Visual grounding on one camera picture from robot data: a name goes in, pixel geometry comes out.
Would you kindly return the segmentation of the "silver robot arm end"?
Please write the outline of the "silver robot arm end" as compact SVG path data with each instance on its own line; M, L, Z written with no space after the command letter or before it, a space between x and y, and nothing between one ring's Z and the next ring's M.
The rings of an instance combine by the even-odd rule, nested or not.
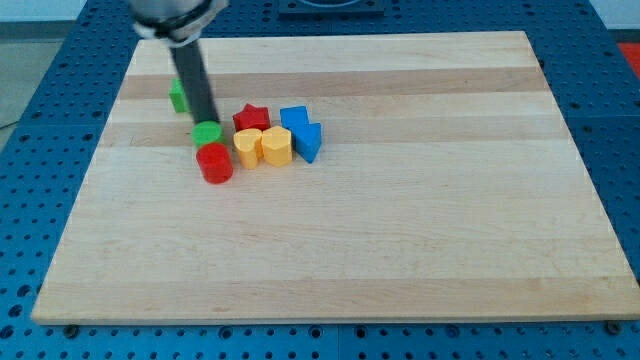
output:
M133 29L144 39L171 48L199 39L202 31L229 5L228 0L128 0Z

